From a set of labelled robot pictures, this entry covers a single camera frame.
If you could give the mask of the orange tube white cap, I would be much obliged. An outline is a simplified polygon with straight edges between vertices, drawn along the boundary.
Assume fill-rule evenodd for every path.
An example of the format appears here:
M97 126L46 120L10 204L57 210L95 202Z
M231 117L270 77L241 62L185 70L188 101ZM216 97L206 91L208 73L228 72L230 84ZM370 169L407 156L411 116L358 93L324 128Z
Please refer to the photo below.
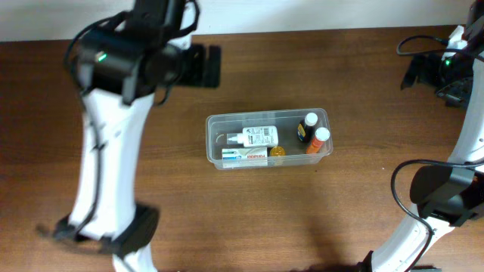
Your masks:
M316 154L323 147L324 143L330 138L330 131L321 127L315 131L314 137L310 145L306 149L307 154Z

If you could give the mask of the white spray bottle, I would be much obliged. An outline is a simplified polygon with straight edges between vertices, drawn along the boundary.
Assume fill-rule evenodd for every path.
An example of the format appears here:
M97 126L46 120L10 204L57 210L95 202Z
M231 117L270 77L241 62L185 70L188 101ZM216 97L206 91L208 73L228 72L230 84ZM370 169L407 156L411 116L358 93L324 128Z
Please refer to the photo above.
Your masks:
M278 129L273 125L246 127L240 133L227 134L226 142L244 147L276 147L279 144Z

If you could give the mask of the white Panadol medicine box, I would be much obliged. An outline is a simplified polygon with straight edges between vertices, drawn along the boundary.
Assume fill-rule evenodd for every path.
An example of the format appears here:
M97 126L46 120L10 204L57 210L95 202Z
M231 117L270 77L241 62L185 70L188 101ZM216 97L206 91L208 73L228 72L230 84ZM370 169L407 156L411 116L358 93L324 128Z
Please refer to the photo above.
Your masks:
M265 147L226 148L222 150L223 168L254 168L268 165L268 151Z

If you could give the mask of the dark bottle white cap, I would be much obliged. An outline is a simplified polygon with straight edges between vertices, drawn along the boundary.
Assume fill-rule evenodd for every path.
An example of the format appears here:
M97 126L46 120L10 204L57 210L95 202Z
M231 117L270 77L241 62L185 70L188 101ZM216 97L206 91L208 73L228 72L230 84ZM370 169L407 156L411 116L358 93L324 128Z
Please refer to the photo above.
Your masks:
M297 136L301 142L308 143L311 140L317 123L318 116L315 113L308 113L298 124Z

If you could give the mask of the small gold lid jar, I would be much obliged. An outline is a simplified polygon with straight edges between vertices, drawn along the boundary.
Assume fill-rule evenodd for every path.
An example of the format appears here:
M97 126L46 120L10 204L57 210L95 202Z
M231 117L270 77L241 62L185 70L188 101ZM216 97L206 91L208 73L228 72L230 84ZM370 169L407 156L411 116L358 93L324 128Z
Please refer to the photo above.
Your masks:
M271 158L271 164L273 166L279 166L284 163L286 152L283 147L277 146L270 149L269 156Z

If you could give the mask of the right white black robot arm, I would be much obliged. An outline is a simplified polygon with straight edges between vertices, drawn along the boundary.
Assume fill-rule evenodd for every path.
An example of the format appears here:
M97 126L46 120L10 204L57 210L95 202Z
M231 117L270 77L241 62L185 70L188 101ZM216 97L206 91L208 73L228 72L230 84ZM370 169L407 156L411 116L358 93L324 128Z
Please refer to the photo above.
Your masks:
M464 26L433 41L443 47L408 53L401 87L431 85L447 106L464 109L461 133L447 161L412 159L395 168L390 190L406 216L356 271L416 271L436 241L483 217L483 3L474 1Z

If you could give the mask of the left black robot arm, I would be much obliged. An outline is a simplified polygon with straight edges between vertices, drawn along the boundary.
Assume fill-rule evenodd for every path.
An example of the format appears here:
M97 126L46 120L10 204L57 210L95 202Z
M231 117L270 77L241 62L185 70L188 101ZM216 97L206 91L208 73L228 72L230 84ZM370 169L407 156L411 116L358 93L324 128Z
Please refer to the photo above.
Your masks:
M95 21L64 55L82 105L83 144L73 210L53 238L71 248L100 243L117 271L152 271L159 209L135 200L141 138L156 92L217 88L221 48L193 44L196 0L137 0L129 11Z

